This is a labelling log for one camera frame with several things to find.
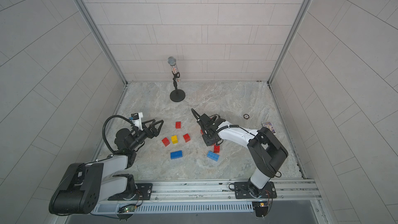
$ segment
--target microphone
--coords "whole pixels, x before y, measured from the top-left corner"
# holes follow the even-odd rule
[[[167,59],[167,63],[169,63],[169,65],[172,67],[172,72],[174,77],[176,78],[176,81],[180,81],[180,74],[178,72],[178,67],[177,67],[177,60],[174,57],[169,57]]]
[[[174,102],[180,102],[185,99],[185,92],[181,89],[177,89],[177,82],[180,81],[180,72],[178,72],[177,60],[171,56],[167,59],[167,63],[172,67],[172,73],[174,76],[173,85],[175,90],[170,93],[170,99]]]

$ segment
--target white tiled wall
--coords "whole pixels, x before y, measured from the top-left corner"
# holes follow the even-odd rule
[[[129,81],[170,80],[159,66],[169,56],[182,80],[256,81],[269,78],[303,0],[84,1]]]
[[[49,223],[54,190],[92,158],[124,85],[72,0],[0,5],[0,222]]]
[[[398,223],[397,8],[312,0],[272,83],[335,223]]]

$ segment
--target robotic arm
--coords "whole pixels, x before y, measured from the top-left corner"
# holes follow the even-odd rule
[[[254,198],[261,197],[265,193],[266,183],[276,176],[288,156],[281,142],[266,127],[260,130],[246,129],[231,124],[217,114],[200,116],[193,108],[191,111],[202,129],[207,146],[226,139],[249,149],[257,168],[248,181],[248,190]]]

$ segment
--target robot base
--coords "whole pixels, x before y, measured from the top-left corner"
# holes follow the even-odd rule
[[[268,195],[263,194],[261,197],[259,198],[254,198],[251,196],[251,193],[249,192],[248,186],[249,183],[248,182],[235,182],[235,197],[236,199],[268,199]],[[268,181],[266,183],[266,185],[264,186],[264,189],[271,192],[271,196],[269,196],[269,198],[276,198],[276,192],[273,191],[272,189],[275,190],[275,186],[273,182]]]

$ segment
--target microphone stand base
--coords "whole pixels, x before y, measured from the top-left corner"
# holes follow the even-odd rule
[[[181,89],[174,90],[170,93],[170,99],[174,102],[180,102],[185,99],[185,92]]]

